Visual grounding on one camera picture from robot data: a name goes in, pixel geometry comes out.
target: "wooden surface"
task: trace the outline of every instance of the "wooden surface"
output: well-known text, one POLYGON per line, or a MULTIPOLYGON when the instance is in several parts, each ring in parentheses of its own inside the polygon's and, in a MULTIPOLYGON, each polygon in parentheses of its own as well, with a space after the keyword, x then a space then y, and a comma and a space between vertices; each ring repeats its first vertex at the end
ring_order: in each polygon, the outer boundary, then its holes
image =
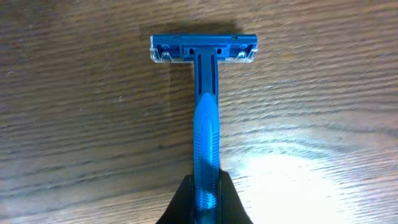
POLYGON ((220 64, 221 165, 254 223, 398 223, 397 1, 1 1, 1 223, 154 223, 191 173, 193 72, 162 32, 256 33, 220 64))

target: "razor blade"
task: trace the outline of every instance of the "razor blade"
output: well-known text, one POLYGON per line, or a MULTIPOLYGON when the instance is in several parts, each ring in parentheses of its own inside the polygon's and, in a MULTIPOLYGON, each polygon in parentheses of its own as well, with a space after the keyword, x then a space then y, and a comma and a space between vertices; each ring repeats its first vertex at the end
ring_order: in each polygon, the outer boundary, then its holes
POLYGON ((197 48, 214 48, 219 62, 249 63, 258 51, 255 34, 156 34, 150 37, 150 57, 154 62, 193 62, 197 48))

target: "blue razor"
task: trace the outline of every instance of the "blue razor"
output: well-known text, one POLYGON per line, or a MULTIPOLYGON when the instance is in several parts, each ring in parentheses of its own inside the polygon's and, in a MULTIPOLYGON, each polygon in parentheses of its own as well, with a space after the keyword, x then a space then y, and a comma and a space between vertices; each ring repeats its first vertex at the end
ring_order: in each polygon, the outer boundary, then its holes
POLYGON ((195 65, 195 221, 216 223, 220 169, 218 62, 252 62, 258 51, 257 36, 157 34, 150 37, 150 41, 150 57, 154 62, 193 62, 195 65))

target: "razor neck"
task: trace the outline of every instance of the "razor neck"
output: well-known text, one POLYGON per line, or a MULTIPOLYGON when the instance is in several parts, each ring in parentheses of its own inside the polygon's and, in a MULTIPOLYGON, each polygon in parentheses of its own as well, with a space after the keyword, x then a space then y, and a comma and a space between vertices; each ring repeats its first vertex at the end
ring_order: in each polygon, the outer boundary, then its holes
POLYGON ((209 93, 218 106, 218 59, 214 48, 195 49, 195 106, 205 93, 209 93))

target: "blue plastic handle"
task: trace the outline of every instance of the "blue plastic handle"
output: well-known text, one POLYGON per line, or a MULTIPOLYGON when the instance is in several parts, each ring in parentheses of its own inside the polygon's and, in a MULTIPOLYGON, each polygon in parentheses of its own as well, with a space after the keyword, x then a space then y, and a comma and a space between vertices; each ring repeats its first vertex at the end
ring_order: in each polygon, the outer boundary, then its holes
POLYGON ((217 184, 220 168, 220 119, 218 114, 218 61, 214 48, 194 53, 195 112, 193 115, 193 174, 195 221, 216 223, 217 184))

